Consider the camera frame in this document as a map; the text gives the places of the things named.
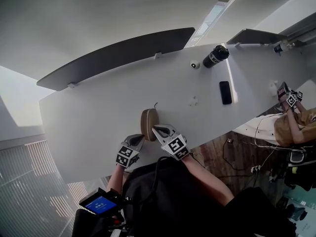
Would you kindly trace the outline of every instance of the display screen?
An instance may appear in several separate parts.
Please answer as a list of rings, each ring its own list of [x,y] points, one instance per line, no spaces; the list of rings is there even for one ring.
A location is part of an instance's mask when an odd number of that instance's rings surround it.
[[[105,197],[98,197],[91,203],[87,204],[86,208],[95,212],[96,214],[101,214],[115,206],[116,204],[107,200]]]

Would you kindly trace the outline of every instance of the person in beige shirt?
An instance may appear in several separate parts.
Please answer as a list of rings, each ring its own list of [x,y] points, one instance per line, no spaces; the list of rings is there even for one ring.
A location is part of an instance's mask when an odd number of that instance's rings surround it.
[[[253,118],[233,131],[253,138],[256,134],[256,139],[282,147],[316,142],[316,108],[306,110],[300,102],[296,102],[298,114],[289,108],[286,98],[280,99],[284,111],[287,110],[285,114]]]

